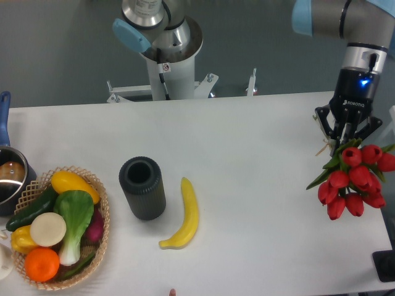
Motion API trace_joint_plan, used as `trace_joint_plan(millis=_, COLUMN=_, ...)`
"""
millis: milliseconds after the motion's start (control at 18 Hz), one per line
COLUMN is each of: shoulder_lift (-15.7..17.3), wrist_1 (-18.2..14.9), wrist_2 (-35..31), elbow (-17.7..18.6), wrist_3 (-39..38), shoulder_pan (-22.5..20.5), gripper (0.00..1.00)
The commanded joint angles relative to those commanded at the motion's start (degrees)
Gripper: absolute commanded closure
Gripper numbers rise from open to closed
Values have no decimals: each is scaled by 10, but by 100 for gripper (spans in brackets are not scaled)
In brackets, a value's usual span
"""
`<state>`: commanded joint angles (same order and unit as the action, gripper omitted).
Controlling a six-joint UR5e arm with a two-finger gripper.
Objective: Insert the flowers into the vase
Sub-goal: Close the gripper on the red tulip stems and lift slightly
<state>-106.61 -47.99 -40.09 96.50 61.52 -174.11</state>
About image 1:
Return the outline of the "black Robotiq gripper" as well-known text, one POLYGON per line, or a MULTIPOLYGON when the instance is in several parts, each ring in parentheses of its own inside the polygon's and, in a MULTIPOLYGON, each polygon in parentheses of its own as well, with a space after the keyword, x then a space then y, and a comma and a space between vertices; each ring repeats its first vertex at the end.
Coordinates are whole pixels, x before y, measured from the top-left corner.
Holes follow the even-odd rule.
POLYGON ((315 109, 314 120, 330 147, 337 140, 364 141, 383 121, 373 116, 373 100, 380 75, 372 72, 342 69, 329 105, 315 109))

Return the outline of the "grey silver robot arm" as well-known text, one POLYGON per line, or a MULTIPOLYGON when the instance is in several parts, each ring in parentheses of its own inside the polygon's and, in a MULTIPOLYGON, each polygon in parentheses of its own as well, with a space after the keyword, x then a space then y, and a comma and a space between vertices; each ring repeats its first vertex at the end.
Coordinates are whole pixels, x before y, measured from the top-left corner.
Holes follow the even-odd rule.
MULTIPOLYGON (((372 104, 394 38, 394 2, 297 1, 291 21, 296 33, 347 41, 333 97, 315 114, 334 149, 366 139, 381 126, 372 104)), ((125 47, 145 58, 155 101, 198 96, 194 58, 202 32, 186 16, 183 1, 124 1, 112 29, 125 47)))

